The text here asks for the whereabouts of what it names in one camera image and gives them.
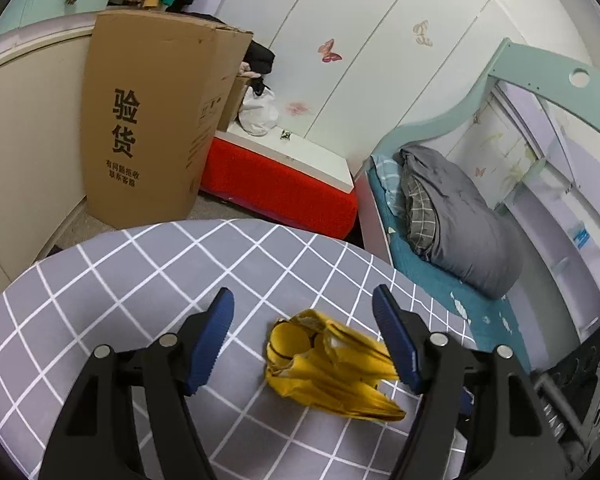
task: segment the metal screw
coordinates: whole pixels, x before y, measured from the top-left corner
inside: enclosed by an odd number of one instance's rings
[[[178,342],[178,336],[176,336],[175,334],[165,334],[159,339],[159,341],[161,346],[169,348],[171,346],[176,345],[176,343]]]
[[[449,338],[444,334],[436,332],[435,334],[431,334],[429,341],[435,346],[446,346],[449,343]]]
[[[511,359],[513,357],[513,350],[506,345],[498,346],[496,352],[503,359]]]
[[[100,345],[93,351],[93,355],[95,355],[97,359],[104,359],[110,353],[111,348],[109,348],[107,345]]]

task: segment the red cushion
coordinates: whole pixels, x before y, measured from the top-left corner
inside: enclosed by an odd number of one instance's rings
[[[282,223],[333,238],[351,231],[358,212],[347,194],[266,156],[214,139],[201,188]]]

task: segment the cardboard box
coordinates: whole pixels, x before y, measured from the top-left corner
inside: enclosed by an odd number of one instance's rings
[[[247,88],[249,87],[249,81],[251,81],[249,77],[235,78],[234,85],[231,87],[229,97],[226,99],[224,110],[222,110],[222,115],[220,116],[220,122],[218,123],[218,130],[221,132],[227,131],[229,124],[233,123],[238,116],[244,95],[247,93]]]
[[[88,212],[115,228],[181,220],[252,34],[147,10],[106,10],[82,86]]]

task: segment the white grid pattern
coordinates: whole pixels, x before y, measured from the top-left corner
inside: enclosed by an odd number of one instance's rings
[[[336,261],[335,264],[331,264],[326,258],[324,258],[318,251],[316,251],[314,249],[314,247],[312,247],[311,243],[314,241],[314,239],[317,237],[317,235],[313,235],[312,238],[308,241],[305,242],[301,237],[299,237],[298,234],[296,234],[296,232],[294,232],[294,230],[286,228],[284,226],[272,226],[271,229],[269,229],[263,236],[261,236],[259,238],[259,240],[255,240],[254,238],[251,238],[247,233],[245,233],[243,230],[240,229],[239,227],[239,221],[234,222],[234,221],[221,221],[219,222],[217,225],[215,225],[215,227],[209,229],[208,232],[206,232],[204,235],[202,235],[200,238],[195,238],[193,237],[186,229],[184,229],[182,227],[181,224],[174,222],[173,224],[171,224],[173,226],[175,226],[180,232],[182,232],[183,234],[185,234],[187,236],[187,238],[189,238],[189,240],[191,241],[191,243],[185,247],[182,251],[180,251],[176,256],[174,256],[171,260],[169,260],[167,263],[163,264],[162,266],[158,266],[155,261],[149,256],[149,254],[141,247],[141,245],[138,243],[138,238],[140,238],[141,236],[143,236],[144,234],[146,234],[147,232],[151,231],[152,229],[156,228],[157,226],[151,226],[135,235],[131,235],[129,234],[129,232],[124,232],[126,235],[127,240],[120,244],[118,247],[116,247],[115,249],[113,249],[112,251],[110,251],[109,253],[105,254],[103,257],[101,257],[100,259],[98,259],[96,262],[92,262],[91,259],[88,257],[88,255],[86,254],[86,252],[84,251],[84,249],[81,246],[78,246],[77,250],[79,251],[80,255],[82,256],[82,258],[84,259],[85,263],[87,264],[88,268],[82,272],[80,272],[77,276],[75,276],[72,280],[69,281],[69,283],[67,283],[65,286],[61,287],[57,292],[52,293],[46,277],[42,271],[42,268],[40,267],[40,264],[36,264],[35,270],[37,271],[43,285],[45,286],[45,290],[46,293],[48,294],[48,300],[44,301],[43,304],[41,304],[32,314],[30,314],[29,316],[27,316],[27,318],[20,324],[18,324],[16,322],[16,319],[13,315],[13,311],[11,310],[10,304],[8,302],[7,296],[6,294],[3,295],[5,304],[7,306],[8,312],[10,314],[10,318],[11,321],[14,324],[15,330],[13,331],[13,333],[11,333],[6,339],[5,341],[3,341],[0,345],[0,352],[5,348],[5,346],[7,345],[7,343],[14,337],[19,336],[21,339],[21,342],[23,343],[23,345],[25,346],[25,349],[27,351],[27,354],[29,355],[30,359],[32,360],[34,366],[36,367],[36,370],[38,372],[38,376],[36,377],[36,379],[26,388],[26,390],[24,391],[23,394],[21,394],[21,396],[18,399],[13,399],[8,390],[7,387],[4,384],[4,381],[2,380],[1,376],[0,376],[0,383],[2,385],[2,388],[4,389],[6,395],[9,397],[10,402],[12,404],[11,409],[9,410],[8,414],[4,416],[3,420],[0,422],[0,429],[3,427],[4,423],[10,418],[10,416],[13,414],[13,412],[17,412],[19,417],[22,419],[22,421],[24,422],[24,424],[27,426],[27,428],[29,429],[29,431],[32,433],[32,435],[34,436],[34,438],[38,441],[38,443],[40,444],[40,446],[42,446],[44,448],[44,443],[40,440],[40,438],[37,436],[37,434],[35,433],[35,431],[33,430],[33,428],[30,427],[30,425],[28,424],[28,422],[26,421],[25,417],[22,415],[22,413],[20,412],[19,409],[19,405],[20,403],[24,400],[24,398],[27,396],[27,394],[33,389],[33,387],[39,383],[39,381],[44,381],[46,386],[49,387],[49,390],[51,391],[51,393],[54,395],[54,397],[59,401],[59,403],[63,402],[62,397],[58,394],[58,392],[53,388],[53,386],[50,384],[50,381],[48,380],[48,378],[46,377],[46,374],[53,368],[53,366],[62,358],[62,356],[64,356],[74,345],[78,345],[80,348],[82,348],[82,350],[88,355],[90,354],[90,351],[88,350],[88,348],[85,346],[84,342],[82,341],[84,339],[84,337],[94,328],[96,327],[105,317],[107,317],[113,310],[115,310],[116,308],[120,308],[120,311],[124,313],[124,315],[129,319],[129,321],[138,329],[139,333],[141,333],[148,342],[152,341],[152,337],[149,335],[149,333],[144,330],[142,328],[142,326],[140,325],[140,323],[134,318],[134,316],[124,307],[124,301],[126,299],[128,299],[129,297],[131,297],[132,294],[134,294],[137,290],[139,290],[143,285],[145,285],[147,282],[149,282],[149,280],[151,280],[153,277],[160,275],[162,276],[171,287],[174,288],[174,290],[177,291],[177,293],[183,297],[184,300],[187,301],[187,307],[184,308],[180,314],[178,316],[176,316],[166,327],[165,329],[162,331],[163,332],[167,332],[169,331],[172,327],[176,326],[176,324],[183,319],[192,308],[195,308],[197,311],[200,311],[200,307],[198,306],[198,302],[203,299],[215,286],[217,286],[217,284],[225,277],[225,276],[231,276],[234,280],[236,280],[236,282],[238,282],[241,286],[243,286],[245,288],[245,290],[249,291],[251,294],[253,294],[256,298],[258,298],[258,304],[256,305],[256,307],[254,307],[254,309],[251,310],[250,314],[247,316],[247,318],[240,324],[240,326],[238,326],[238,328],[233,332],[229,334],[229,339],[228,341],[225,343],[225,345],[222,347],[221,351],[224,351],[229,343],[231,341],[235,341],[238,345],[240,345],[243,349],[245,349],[247,352],[249,352],[251,355],[253,355],[254,357],[256,357],[257,359],[259,359],[261,362],[264,362],[264,358],[259,355],[257,352],[253,351],[250,347],[248,347],[247,345],[245,345],[245,343],[243,343],[242,341],[240,341],[237,338],[238,333],[243,329],[243,327],[245,325],[247,325],[248,321],[251,319],[251,317],[253,317],[253,315],[256,313],[256,311],[264,304],[266,306],[268,306],[269,308],[271,308],[273,311],[275,311],[277,314],[279,314],[282,317],[288,318],[288,316],[283,313],[281,310],[279,310],[278,308],[276,308],[273,304],[271,304],[267,298],[270,296],[270,294],[272,293],[273,290],[275,290],[275,288],[280,284],[280,282],[282,281],[282,279],[284,278],[284,276],[290,274],[292,275],[296,280],[298,280],[300,283],[302,283],[304,286],[306,286],[309,290],[311,290],[314,294],[316,294],[316,298],[314,300],[314,303],[312,304],[312,308],[315,307],[315,305],[317,304],[317,301],[322,299],[323,301],[329,303],[331,306],[335,307],[336,309],[338,309],[339,311],[343,312],[344,314],[347,315],[347,324],[350,324],[350,322],[352,320],[355,320],[356,322],[358,322],[361,326],[363,326],[365,329],[369,330],[369,332],[375,334],[377,336],[378,339],[380,339],[380,335],[377,331],[373,330],[371,327],[365,326],[365,324],[363,324],[360,320],[355,319],[354,314],[355,314],[355,309],[358,306],[358,303],[360,301],[360,298],[362,297],[363,294],[366,294],[368,296],[371,296],[371,294],[364,289],[366,280],[369,276],[369,273],[371,271],[371,269],[375,269],[376,272],[378,272],[381,276],[386,277],[388,280],[390,280],[391,282],[391,290],[393,290],[394,287],[397,287],[398,289],[400,289],[401,291],[403,291],[404,294],[406,294],[407,296],[409,296],[411,298],[411,309],[413,310],[413,305],[415,302],[418,302],[420,304],[422,304],[422,306],[424,307],[424,304],[418,300],[415,297],[415,286],[413,287],[413,291],[411,294],[407,293],[403,288],[401,288],[400,286],[397,285],[397,283],[395,283],[395,277],[396,277],[396,271],[394,269],[393,274],[391,276],[391,278],[389,278],[385,272],[382,271],[382,269],[379,269],[378,266],[374,265],[374,258],[371,257],[369,260],[363,258],[362,256],[360,256],[360,254],[358,254],[358,252],[352,250],[348,244],[343,243],[343,242],[338,242],[342,245],[342,251]],[[216,259],[215,256],[213,256],[213,254],[202,244],[202,242],[208,238],[209,236],[211,236],[213,233],[215,233],[216,231],[220,230],[222,227],[224,226],[230,226],[233,229],[237,230],[244,238],[246,238],[248,241],[251,242],[251,246],[249,247],[249,249],[247,251],[244,252],[244,254],[242,254],[237,260],[234,261],[234,263],[231,264],[231,266],[226,267],[224,265],[222,265],[222,263],[220,261],[218,261],[218,259]],[[265,250],[265,248],[262,247],[261,243],[263,243],[267,237],[269,237],[273,232],[275,232],[277,229],[282,229],[285,230],[287,233],[291,234],[294,238],[296,238],[299,242],[302,243],[303,247],[302,250],[299,252],[299,254],[295,257],[295,259],[293,260],[293,262],[289,265],[289,266],[285,266],[283,265],[280,261],[278,261],[275,257],[272,256],[272,254],[270,254],[268,251]],[[102,275],[100,274],[100,272],[98,271],[97,267],[104,261],[106,261],[108,258],[112,257],[114,254],[116,254],[117,252],[119,252],[122,248],[124,248],[125,246],[128,245],[132,245],[133,247],[135,247],[135,249],[142,255],[142,257],[154,268],[154,272],[152,272],[147,278],[145,278],[144,280],[142,280],[141,283],[139,283],[137,286],[135,286],[130,292],[126,293],[124,296],[122,296],[121,298],[117,298],[116,295],[113,293],[113,291],[111,290],[110,286],[106,283],[106,280],[103,279]],[[198,247],[200,248],[200,250],[203,251],[203,253],[206,254],[206,256],[209,257],[209,259],[211,259],[218,267],[220,267],[220,269],[222,270],[222,274],[216,278],[215,280],[213,280],[213,282],[202,292],[200,292],[198,294],[198,296],[196,298],[190,298],[186,293],[184,293],[183,290],[181,290],[181,288],[164,272],[165,269],[167,267],[169,267],[169,265],[171,265],[174,261],[176,261],[177,259],[179,259],[181,256],[183,256],[184,254],[186,254],[188,251],[192,250],[192,248],[194,247]],[[264,254],[266,254],[275,264],[277,264],[278,266],[280,266],[283,269],[283,273],[282,275],[276,280],[276,282],[274,283],[274,285],[272,287],[270,287],[270,289],[267,291],[266,294],[264,294],[263,296],[258,294],[255,290],[253,290],[253,288],[251,288],[247,283],[245,283],[243,280],[241,280],[233,271],[235,269],[235,267],[238,266],[238,264],[240,264],[249,254],[251,254],[251,252],[253,252],[254,250],[256,250],[256,248],[258,248],[259,250],[261,250]],[[294,266],[294,264],[302,257],[303,254],[305,254],[307,251],[311,251],[313,254],[315,254],[316,256],[318,256],[324,263],[326,263],[328,266],[331,267],[330,273],[327,277],[327,279],[325,280],[323,286],[321,287],[320,290],[315,289],[314,287],[312,287],[311,285],[309,285],[307,282],[305,282],[305,280],[303,280],[302,278],[300,278],[300,276],[296,275],[296,273],[292,272],[292,267]],[[341,269],[338,268],[338,265],[340,264],[341,260],[343,259],[344,255],[346,253],[351,253],[354,254],[356,257],[358,257],[360,260],[364,261],[367,264],[367,268],[366,268],[366,272],[365,272],[365,276],[364,279],[362,281],[361,284],[356,283],[352,278],[350,278],[346,273],[344,273]],[[94,322],[92,322],[85,330],[83,330],[81,333],[77,333],[75,331],[75,329],[71,326],[69,320],[66,318],[64,312],[62,311],[62,309],[60,308],[58,301],[56,300],[56,298],[62,294],[64,291],[66,291],[69,287],[71,287],[74,283],[76,283],[78,280],[81,279],[81,277],[87,275],[88,273],[92,272],[94,274],[94,276],[96,277],[96,279],[98,280],[98,282],[100,283],[100,285],[103,287],[103,289],[107,292],[107,294],[110,295],[111,299],[113,300],[113,305],[112,307],[110,307],[108,310],[106,310],[103,314],[101,314],[101,316],[98,317],[98,319],[96,319]],[[342,275],[344,278],[346,278],[347,280],[349,280],[352,284],[354,284],[357,288],[358,288],[358,294],[357,294],[357,298],[355,301],[355,304],[352,308],[352,311],[350,313],[347,313],[345,310],[343,310],[342,308],[340,308],[336,303],[334,303],[333,301],[329,300],[327,297],[324,296],[324,291],[325,288],[327,287],[328,283],[330,282],[331,277],[334,275],[334,273],[338,272],[340,275]],[[33,319],[33,317],[35,317],[35,315],[37,315],[40,311],[42,311],[43,308],[45,308],[48,304],[53,304],[55,310],[58,312],[58,314],[60,315],[62,321],[65,323],[65,325],[67,326],[68,330],[70,331],[70,333],[72,334],[74,340],[67,345],[56,357],[55,359],[53,359],[45,368],[41,368],[38,364],[38,362],[35,360],[31,350],[29,349],[29,346],[27,345],[27,342],[25,340],[25,338],[22,335],[22,328],[24,326],[26,326],[26,324]],[[442,323],[444,323],[446,325],[446,327],[448,327],[448,330],[450,332],[456,332],[458,333],[456,330],[454,330],[451,326],[449,326],[448,324],[448,313],[446,315],[446,320],[440,319],[434,312],[433,312],[433,307],[432,304],[430,306],[430,316],[429,316],[429,324],[430,321],[433,317],[436,317],[437,319],[439,319]],[[458,333],[458,335],[460,335],[462,337],[462,341],[464,341],[464,339],[470,339],[468,336],[466,336],[464,334],[464,332],[466,331],[466,323],[463,324],[463,330],[462,330],[462,334]],[[408,396],[412,396],[414,397],[412,394],[410,394],[408,391],[400,388],[398,386],[398,383],[396,382],[395,384],[392,383],[388,383],[392,386],[393,390],[393,394],[392,397],[395,396],[396,392],[401,392],[404,393]],[[213,460],[218,453],[220,452],[220,450],[222,449],[222,447],[224,446],[224,444],[229,440],[229,438],[231,437],[231,434],[233,433],[233,431],[235,431],[235,428],[238,426],[239,421],[242,420],[243,418],[247,418],[248,420],[251,420],[252,422],[260,425],[263,428],[268,429],[269,431],[272,431],[275,434],[278,434],[279,436],[282,436],[285,440],[285,449],[283,449],[283,452],[280,453],[279,457],[276,460],[276,463],[272,466],[272,468],[270,469],[270,471],[267,473],[266,478],[268,479],[273,471],[275,470],[275,466],[280,462],[280,460],[282,459],[282,456],[284,454],[284,451],[288,448],[288,446],[293,443],[293,444],[298,444],[298,446],[304,447],[305,449],[309,449],[313,452],[316,452],[317,454],[321,454],[323,456],[328,456],[329,457],[329,463],[328,466],[325,468],[322,477],[324,477],[327,472],[328,472],[328,468],[331,465],[331,463],[333,463],[334,461],[336,462],[343,462],[343,463],[348,463],[349,465],[358,467],[358,468],[362,468],[365,470],[365,477],[368,475],[368,472],[378,472],[378,473],[383,473],[383,474],[388,474],[388,472],[386,471],[381,471],[381,470],[376,470],[373,469],[371,467],[373,459],[376,455],[376,452],[378,450],[379,447],[379,443],[380,443],[380,438],[382,438],[382,435],[384,434],[384,432],[386,430],[389,431],[395,431],[396,433],[400,433],[402,435],[406,434],[403,431],[398,430],[397,428],[392,428],[391,426],[389,426],[386,423],[379,423],[380,425],[382,425],[382,430],[381,430],[381,434],[380,437],[378,439],[378,442],[376,443],[376,448],[374,450],[374,455],[372,456],[371,461],[369,462],[368,465],[364,466],[364,465],[360,465],[360,464],[355,464],[353,462],[344,460],[340,457],[336,456],[336,453],[338,451],[338,447],[340,446],[340,443],[344,437],[344,434],[346,432],[346,429],[348,427],[348,422],[347,425],[345,427],[345,430],[342,432],[342,434],[340,435],[340,439],[338,441],[338,445],[336,446],[336,449],[333,451],[332,454],[328,454],[325,453],[321,450],[315,449],[312,446],[308,446],[307,444],[300,442],[299,440],[295,439],[295,435],[302,423],[302,421],[304,420],[304,417],[306,416],[306,413],[308,410],[304,410],[304,413],[302,414],[302,417],[300,418],[300,420],[298,421],[298,423],[296,424],[296,427],[294,429],[294,431],[292,432],[291,436],[286,436],[283,433],[275,430],[274,428],[268,426],[267,424],[264,424],[263,422],[257,420],[256,418],[254,418],[253,416],[249,415],[247,412],[249,410],[249,408],[253,405],[253,403],[257,400],[258,396],[260,395],[261,391],[264,389],[264,383],[262,383],[259,387],[259,389],[256,391],[256,394],[254,394],[254,396],[252,397],[252,399],[250,400],[250,402],[248,403],[248,405],[243,409],[240,410],[237,406],[233,405],[231,402],[229,402],[227,399],[225,399],[223,396],[221,396],[218,392],[212,390],[211,388],[209,388],[208,386],[205,386],[205,389],[210,392],[213,396],[215,396],[216,398],[218,398],[221,402],[223,402],[225,405],[231,407],[232,410],[235,410],[237,412],[240,413],[240,416],[238,417],[238,421],[234,424],[234,426],[231,428],[230,432],[227,434],[227,436],[225,437],[225,439],[221,442],[220,445],[218,445],[218,448],[211,454],[210,458]],[[145,412],[145,410],[143,410],[140,406],[134,404],[136,410],[138,410],[139,413],[141,413],[142,416],[145,416],[146,418],[148,418],[148,414]],[[147,436],[144,437],[144,439],[141,442],[141,447],[144,447],[150,440],[151,440],[151,433],[149,433]],[[18,464],[18,466],[22,469],[25,470],[25,468],[22,466],[22,464],[19,462],[19,460],[17,459],[17,457],[11,452],[11,450],[9,450],[9,447],[7,446],[7,444],[4,442],[4,440],[2,439],[2,437],[0,436],[0,440],[1,442],[5,445],[5,448],[9,451],[10,455],[14,458],[14,460],[16,461],[16,463]],[[216,467],[219,467],[220,469],[224,470],[225,472],[227,472],[228,474],[234,476],[235,478],[239,478],[242,480],[249,480],[246,479],[245,477],[239,475],[238,473],[232,472],[229,469],[227,469],[225,466],[220,465],[216,462],[214,462],[214,465]],[[29,478],[33,478],[37,472],[40,469],[40,464],[38,464],[30,473],[29,473]]]

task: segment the butterfly sticker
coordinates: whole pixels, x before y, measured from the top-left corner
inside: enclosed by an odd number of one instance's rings
[[[340,54],[336,54],[335,52],[331,51],[331,49],[333,48],[333,42],[334,40],[333,38],[331,38],[329,41],[327,41],[327,43],[325,43],[318,49],[318,53],[322,54],[323,63],[330,63],[331,61],[342,60],[342,56]]]
[[[433,41],[427,38],[427,29],[429,28],[429,20],[414,25],[413,33],[416,35],[416,43],[419,45],[433,46]]]

